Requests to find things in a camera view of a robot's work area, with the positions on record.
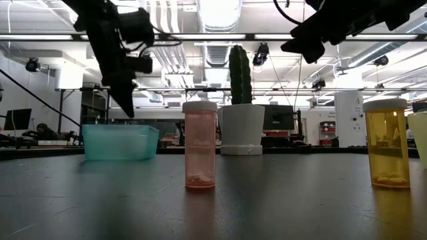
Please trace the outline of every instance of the white pot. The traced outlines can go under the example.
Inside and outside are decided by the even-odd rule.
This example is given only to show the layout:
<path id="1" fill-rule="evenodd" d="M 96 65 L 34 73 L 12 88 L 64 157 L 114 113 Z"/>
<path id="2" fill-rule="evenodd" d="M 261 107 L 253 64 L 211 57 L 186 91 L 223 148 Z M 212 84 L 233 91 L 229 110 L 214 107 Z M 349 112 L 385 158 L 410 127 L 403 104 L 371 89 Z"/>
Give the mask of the white pot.
<path id="1" fill-rule="evenodd" d="M 222 133 L 222 155 L 261 155 L 264 107 L 228 105 L 218 110 Z"/>

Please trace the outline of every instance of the gray table surface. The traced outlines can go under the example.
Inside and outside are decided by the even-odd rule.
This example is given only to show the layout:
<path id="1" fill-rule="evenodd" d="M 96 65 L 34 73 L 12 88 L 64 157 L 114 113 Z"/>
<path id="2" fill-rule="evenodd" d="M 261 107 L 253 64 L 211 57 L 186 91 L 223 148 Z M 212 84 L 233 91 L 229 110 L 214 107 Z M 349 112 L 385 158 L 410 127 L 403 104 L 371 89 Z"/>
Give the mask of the gray table surface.
<path id="1" fill-rule="evenodd" d="M 0 162 L 2 239 L 427 239 L 427 170 L 372 187 L 367 155 L 217 156 L 216 188 L 186 191 L 184 156 Z"/>

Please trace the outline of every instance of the teal plastic container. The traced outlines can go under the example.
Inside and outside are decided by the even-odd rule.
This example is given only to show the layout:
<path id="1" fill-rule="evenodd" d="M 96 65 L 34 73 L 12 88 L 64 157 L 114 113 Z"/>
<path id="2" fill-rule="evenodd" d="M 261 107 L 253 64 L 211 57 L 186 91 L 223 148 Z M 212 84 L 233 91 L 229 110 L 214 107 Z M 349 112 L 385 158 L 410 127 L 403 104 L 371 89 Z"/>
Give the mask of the teal plastic container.
<path id="1" fill-rule="evenodd" d="M 129 161 L 155 157 L 159 130 L 147 125 L 84 125 L 87 161 Z"/>

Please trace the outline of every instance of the table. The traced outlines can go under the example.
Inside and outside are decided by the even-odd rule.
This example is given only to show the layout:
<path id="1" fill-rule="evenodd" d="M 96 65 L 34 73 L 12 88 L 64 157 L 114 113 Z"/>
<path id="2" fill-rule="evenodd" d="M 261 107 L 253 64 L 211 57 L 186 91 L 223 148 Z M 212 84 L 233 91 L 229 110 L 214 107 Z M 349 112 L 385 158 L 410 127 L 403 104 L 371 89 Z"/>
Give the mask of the table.
<path id="1" fill-rule="evenodd" d="M 362 154 L 217 157 L 216 188 L 186 191 L 183 155 L 0 162 L 0 239 L 427 239 L 427 170 L 374 188 Z"/>

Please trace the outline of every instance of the cactus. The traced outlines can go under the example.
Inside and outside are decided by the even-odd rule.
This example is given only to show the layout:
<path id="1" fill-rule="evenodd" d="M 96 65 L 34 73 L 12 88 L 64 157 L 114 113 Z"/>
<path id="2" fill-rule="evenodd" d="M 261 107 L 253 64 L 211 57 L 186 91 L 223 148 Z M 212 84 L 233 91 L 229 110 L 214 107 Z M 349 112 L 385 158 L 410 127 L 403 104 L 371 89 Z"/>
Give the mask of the cactus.
<path id="1" fill-rule="evenodd" d="M 252 103 L 251 69 L 245 49 L 234 46 L 230 51 L 229 63 L 232 104 Z"/>

